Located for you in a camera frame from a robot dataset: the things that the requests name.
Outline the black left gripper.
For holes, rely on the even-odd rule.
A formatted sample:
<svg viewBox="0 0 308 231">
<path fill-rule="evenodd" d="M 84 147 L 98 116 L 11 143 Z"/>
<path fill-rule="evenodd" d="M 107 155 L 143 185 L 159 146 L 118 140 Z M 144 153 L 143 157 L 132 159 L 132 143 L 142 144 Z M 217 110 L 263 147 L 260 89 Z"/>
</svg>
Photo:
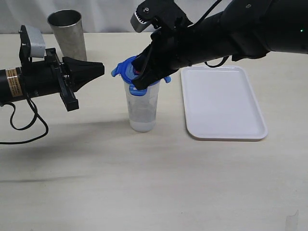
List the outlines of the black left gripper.
<svg viewBox="0 0 308 231">
<path fill-rule="evenodd" d="M 41 97 L 58 93 L 67 109 L 79 108 L 77 92 L 84 85 L 104 75 L 105 67 L 100 62 L 88 62 L 63 57 L 60 61 L 55 48 L 46 48 L 43 58 L 27 57 L 20 41 L 19 59 L 22 82 L 30 97 Z"/>
</svg>

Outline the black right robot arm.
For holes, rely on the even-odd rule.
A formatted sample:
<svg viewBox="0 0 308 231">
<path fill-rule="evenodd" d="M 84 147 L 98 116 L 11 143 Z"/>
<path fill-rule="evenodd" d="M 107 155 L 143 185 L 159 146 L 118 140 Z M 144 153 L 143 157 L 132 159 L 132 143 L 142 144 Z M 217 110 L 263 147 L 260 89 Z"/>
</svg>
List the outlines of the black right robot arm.
<svg viewBox="0 0 308 231">
<path fill-rule="evenodd" d="M 133 61 L 143 90 L 183 67 L 230 57 L 259 59 L 267 53 L 308 52 L 305 0 L 233 0 L 221 12 L 192 23 L 172 0 L 146 0 L 131 18 L 136 32 L 155 28 L 151 43 Z"/>
</svg>

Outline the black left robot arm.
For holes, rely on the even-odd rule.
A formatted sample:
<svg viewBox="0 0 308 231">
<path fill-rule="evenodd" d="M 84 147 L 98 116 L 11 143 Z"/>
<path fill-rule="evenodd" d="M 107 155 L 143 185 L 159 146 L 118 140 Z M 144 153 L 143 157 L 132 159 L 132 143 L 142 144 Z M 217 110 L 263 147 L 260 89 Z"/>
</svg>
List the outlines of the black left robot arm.
<svg viewBox="0 0 308 231">
<path fill-rule="evenodd" d="M 12 103 L 58 93 L 67 109 L 79 108 L 77 92 L 103 76 L 103 63 L 58 58 L 55 48 L 46 48 L 41 31 L 22 25 L 19 30 L 21 67 L 0 71 L 0 103 Z"/>
</svg>

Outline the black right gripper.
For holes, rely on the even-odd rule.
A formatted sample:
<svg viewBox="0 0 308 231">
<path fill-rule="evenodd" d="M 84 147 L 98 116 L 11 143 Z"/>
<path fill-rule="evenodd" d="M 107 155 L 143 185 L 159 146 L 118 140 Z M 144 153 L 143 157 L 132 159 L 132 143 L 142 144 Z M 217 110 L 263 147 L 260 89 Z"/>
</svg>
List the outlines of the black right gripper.
<svg viewBox="0 0 308 231">
<path fill-rule="evenodd" d="M 193 23 L 175 1 L 144 0 L 136 11 L 156 29 L 150 45 L 132 61 L 135 71 L 144 71 L 132 81 L 136 89 L 144 90 L 180 68 L 200 62 Z"/>
</svg>

